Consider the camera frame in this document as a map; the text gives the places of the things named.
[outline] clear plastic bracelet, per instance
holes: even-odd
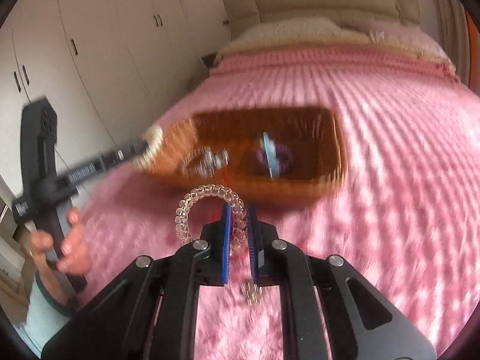
[[[247,228],[247,219],[245,206],[243,200],[240,199],[235,192],[223,185],[201,185],[198,188],[191,190],[190,193],[187,193],[183,199],[180,200],[179,208],[177,208],[176,211],[177,216],[175,217],[175,228],[177,230],[178,239],[182,240],[184,244],[194,240],[188,227],[188,213],[194,203],[208,196],[219,197],[232,207],[233,226],[232,239],[230,240],[230,251],[237,251],[240,249],[242,242],[244,242],[246,238],[245,232]]]

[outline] brown basket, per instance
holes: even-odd
[[[256,160],[266,131],[291,150],[294,163],[272,180]],[[194,148],[226,149],[229,165],[212,178],[185,177],[179,167]],[[203,184],[227,184],[246,202],[305,206],[334,192],[347,176],[345,144],[332,111],[320,107],[268,108],[196,114],[172,126],[146,172],[189,191]]]

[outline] finger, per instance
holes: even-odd
[[[61,250],[65,256],[75,253],[76,248],[84,242],[85,228],[82,224],[74,226],[62,241]]]
[[[42,230],[33,231],[30,235],[30,251],[32,254],[43,253],[53,247],[52,236]]]
[[[68,210],[67,213],[68,222],[72,225],[80,225],[82,223],[82,216],[80,215],[80,211],[76,207],[72,207]]]
[[[33,231],[30,236],[30,253],[40,272],[49,270],[45,250],[53,247],[53,238],[44,231]]]
[[[72,275],[86,275],[92,270],[92,259],[90,256],[82,258],[80,261],[72,262],[63,273],[68,273]]]
[[[64,257],[57,265],[58,270],[63,273],[83,275],[92,268],[92,259],[86,242],[81,243],[75,250],[75,254]]]

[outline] light blue sleeve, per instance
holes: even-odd
[[[67,307],[59,305],[50,297],[36,274],[26,322],[15,328],[38,357],[47,341],[69,321],[70,318],[66,316],[68,312],[65,310]]]

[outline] beige headboard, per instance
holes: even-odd
[[[340,27],[361,17],[420,24],[416,0],[223,0],[223,4],[233,38],[256,24],[292,17],[328,17]]]

